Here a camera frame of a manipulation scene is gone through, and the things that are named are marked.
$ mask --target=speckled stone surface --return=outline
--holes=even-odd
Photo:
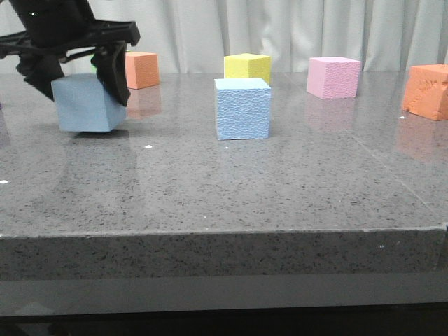
[[[341,127],[305,92],[306,74],[276,74],[270,138],[226,142],[214,124],[220,77],[164,75],[159,113],[79,134],[2,75],[0,280],[441,265],[448,123],[416,132],[432,121],[400,110],[403,73],[364,73],[354,101],[334,101]],[[401,141],[406,132],[429,140]]]

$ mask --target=curtain fold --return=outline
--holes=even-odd
[[[272,70],[306,71],[310,57],[343,56],[364,71],[448,62],[447,0],[90,0],[101,20],[135,20],[129,50],[159,55],[162,73],[221,73],[223,56],[272,56]],[[0,35],[23,30],[8,1]],[[89,58],[64,66],[90,71]],[[15,73],[17,57],[0,60]]]

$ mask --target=light blue foam cube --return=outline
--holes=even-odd
[[[70,132],[110,132],[124,119],[120,105],[93,73],[78,73],[51,83],[59,128]]]
[[[271,87],[261,78],[215,79],[218,140],[269,137]]]

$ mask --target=block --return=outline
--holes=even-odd
[[[215,79],[219,140],[269,136],[271,88],[261,78]]]
[[[271,81],[271,57],[254,54],[240,54],[224,57],[225,78],[262,78]]]
[[[354,98],[361,62],[345,57],[309,59],[307,92],[321,99]]]
[[[158,56],[152,52],[126,52],[126,80],[129,89],[158,85]]]
[[[448,119],[448,64],[412,66],[402,109],[431,120]]]
[[[120,105],[93,73],[77,73],[51,83],[59,128],[69,132],[110,132],[126,119]]]

